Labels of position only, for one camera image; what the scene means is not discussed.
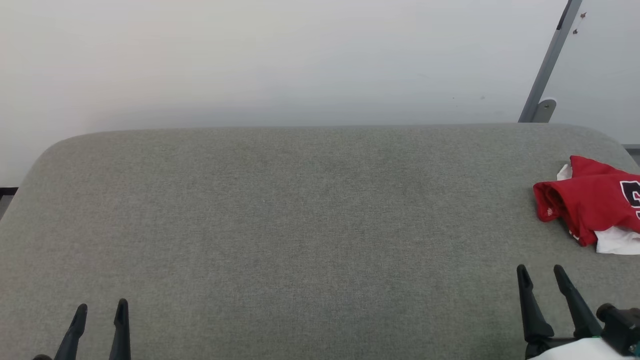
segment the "white cloth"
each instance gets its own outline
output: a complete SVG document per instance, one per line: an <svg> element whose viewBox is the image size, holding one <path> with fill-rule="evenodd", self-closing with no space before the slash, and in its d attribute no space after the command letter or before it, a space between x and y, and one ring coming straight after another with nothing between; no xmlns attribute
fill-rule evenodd
<svg viewBox="0 0 640 360"><path fill-rule="evenodd" d="M569 164L560 169L556 175L558 181L571 179L573 170ZM624 227L612 226L605 231L594 231L598 238L596 252L601 254L639 255L640 234Z"/></svg>

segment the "red jersey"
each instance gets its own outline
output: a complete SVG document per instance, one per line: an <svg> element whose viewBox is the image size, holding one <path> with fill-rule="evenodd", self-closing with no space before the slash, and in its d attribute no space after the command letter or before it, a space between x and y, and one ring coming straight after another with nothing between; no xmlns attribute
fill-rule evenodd
<svg viewBox="0 0 640 360"><path fill-rule="evenodd" d="M562 218L582 246L612 226L640 233L640 175L575 155L571 166L571 179L533 186L540 220Z"/></svg>

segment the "gray metal bracket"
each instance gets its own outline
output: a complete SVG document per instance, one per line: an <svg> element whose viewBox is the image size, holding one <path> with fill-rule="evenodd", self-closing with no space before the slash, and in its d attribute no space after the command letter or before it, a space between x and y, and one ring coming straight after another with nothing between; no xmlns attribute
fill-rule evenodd
<svg viewBox="0 0 640 360"><path fill-rule="evenodd" d="M551 115L554 114L555 109L555 100L542 100L538 104L538 106L536 106L536 111L533 113L533 119L531 119L531 122L549 122L549 120L551 120Z"/></svg>
<svg viewBox="0 0 640 360"><path fill-rule="evenodd" d="M560 21L558 22L556 32L551 38L551 43L549 44L549 48L547 49L545 59L542 61L542 65L540 65L538 75L533 82L533 86L531 87L531 92L529 92L527 102L524 104L524 108L522 109L522 113L520 114L518 122L534 122L536 108L540 103L540 98L542 98L542 93L545 91L545 87L547 87L551 72L553 71L554 66L556 66L556 61L558 60L558 56L560 55L560 50L562 50L564 41L569 35L571 25L573 24L573 20L575 20L575 17L578 15L578 10L580 10L581 4L582 0L569 0L567 2L566 7L564 8L564 12L560 17Z"/></svg>

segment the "fabric texture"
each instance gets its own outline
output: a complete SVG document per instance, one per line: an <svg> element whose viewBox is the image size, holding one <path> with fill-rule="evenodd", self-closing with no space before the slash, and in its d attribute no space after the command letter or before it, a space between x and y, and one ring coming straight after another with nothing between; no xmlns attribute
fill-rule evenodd
<svg viewBox="0 0 640 360"><path fill-rule="evenodd" d="M613 139L549 124L171 129L44 152L0 220L0 348L107 358L521 359L516 266L558 336L552 268L595 310L638 306L635 256L536 218L531 186L573 155L638 172Z"/></svg>
<svg viewBox="0 0 640 360"><path fill-rule="evenodd" d="M540 220L562 218L582 246L598 241L595 231L613 226L640 231L640 201L635 200L640 195L639 175L582 156L571 156L571 168L570 179L533 186ZM637 191L626 189L626 184L636 185Z"/></svg>
<svg viewBox="0 0 640 360"><path fill-rule="evenodd" d="M615 173L609 165L598 167L600 170L604 170L605 173ZM556 175L556 179L567 180L573 176L573 169L569 164L565 164L562 169ZM576 239L575 235L569 231L569 233ZM640 254L640 234L625 229L623 227L612 226L604 231L594 231L595 236L598 238L596 243L596 251L601 254L618 254L618 255L639 255Z"/></svg>

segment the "gray fabric cushion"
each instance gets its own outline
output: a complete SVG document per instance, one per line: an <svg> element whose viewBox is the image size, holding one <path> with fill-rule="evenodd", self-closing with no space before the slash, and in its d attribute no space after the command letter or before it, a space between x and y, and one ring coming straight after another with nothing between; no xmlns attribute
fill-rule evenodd
<svg viewBox="0 0 640 360"><path fill-rule="evenodd" d="M47 150L0 220L0 348L107 358L118 299L134 359L520 359L524 263L557 335L552 267L592 309L638 306L635 256L581 248L531 186L614 140L548 124L174 129Z"/></svg>

